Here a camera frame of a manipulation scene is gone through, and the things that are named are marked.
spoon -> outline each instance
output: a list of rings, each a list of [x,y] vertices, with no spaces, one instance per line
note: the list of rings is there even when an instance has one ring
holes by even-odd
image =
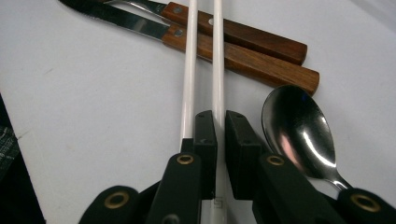
[[[350,189],[338,174],[332,133],[315,101],[302,89],[283,86],[262,108],[262,128],[269,146],[288,157],[304,174]]]

knife blade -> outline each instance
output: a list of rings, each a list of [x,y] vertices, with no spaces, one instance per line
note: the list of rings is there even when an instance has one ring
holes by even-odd
[[[97,0],[102,3],[126,3],[138,7],[152,15],[187,27],[189,9],[178,3],[157,3],[149,0]],[[198,32],[213,35],[213,15],[198,11]],[[246,49],[287,61],[289,63],[303,64],[307,45],[274,35],[235,21],[224,20],[224,41]]]
[[[171,48],[179,50],[186,48],[186,30],[178,25],[161,24],[96,1],[60,1],[84,15],[161,40]],[[212,38],[202,34],[198,34],[197,38],[198,56],[211,61]],[[296,85],[310,94],[316,91],[319,82],[319,73],[316,71],[230,43],[224,43],[224,66],[269,86]]]

brown wooden handle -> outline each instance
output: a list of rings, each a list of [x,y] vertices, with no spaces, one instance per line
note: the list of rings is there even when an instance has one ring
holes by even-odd
[[[162,16],[177,24],[187,26],[189,9],[177,3],[169,3],[163,10]],[[209,20],[213,16],[205,12],[198,12],[198,31],[213,34],[213,26]],[[279,35],[246,26],[234,21],[224,20],[224,41],[246,49],[261,52],[272,57],[295,64],[303,64],[307,46],[303,43],[287,39]]]
[[[171,25],[163,36],[163,43],[179,50],[186,50],[186,30]],[[212,61],[213,43],[208,35],[198,34],[197,54]],[[295,85],[314,94],[319,84],[319,73],[299,65],[224,43],[224,66],[240,75],[251,77],[269,86]]]

white chopstick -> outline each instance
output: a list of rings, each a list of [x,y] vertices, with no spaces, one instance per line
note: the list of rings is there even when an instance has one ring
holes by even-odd
[[[197,1],[190,0],[187,24],[186,61],[184,67],[183,101],[181,112],[180,144],[183,138],[192,138],[194,121],[194,81],[197,51]]]
[[[216,136],[218,138],[218,162],[216,171],[216,199],[212,201],[211,223],[227,223],[227,170],[224,150],[224,38],[222,0],[214,0],[213,27],[213,92],[212,105]]]

tabletop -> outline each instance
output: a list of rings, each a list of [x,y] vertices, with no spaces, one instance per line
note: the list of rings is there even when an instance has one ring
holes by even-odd
[[[332,130],[340,174],[396,206],[396,3],[223,6],[226,19],[308,46],[303,66],[320,72],[314,100]],[[198,8],[212,13],[213,3]],[[109,187],[141,191],[161,179],[179,152],[182,52],[57,0],[5,1],[0,21],[0,92],[48,223],[78,223]],[[212,65],[199,60],[196,73],[199,113],[211,109]],[[244,114],[262,139],[262,105],[272,90],[225,72],[226,109]],[[329,183],[310,181],[336,196]],[[230,188],[228,195],[228,223],[255,223],[251,202],[234,200]]]

